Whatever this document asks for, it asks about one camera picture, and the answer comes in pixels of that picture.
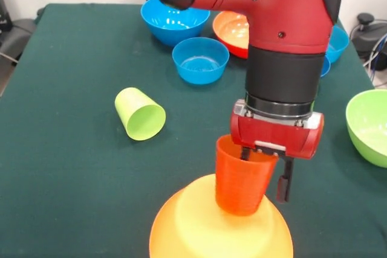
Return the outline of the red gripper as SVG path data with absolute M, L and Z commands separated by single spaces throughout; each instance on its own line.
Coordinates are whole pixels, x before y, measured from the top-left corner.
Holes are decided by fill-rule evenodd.
M 289 201 L 294 158 L 309 160 L 317 150 L 324 128 L 324 115 L 313 113 L 304 126 L 243 117 L 233 113 L 230 119 L 232 141 L 242 146 L 240 159 L 248 161 L 251 149 L 262 147 L 285 153 L 284 172 L 278 179 L 276 199 Z

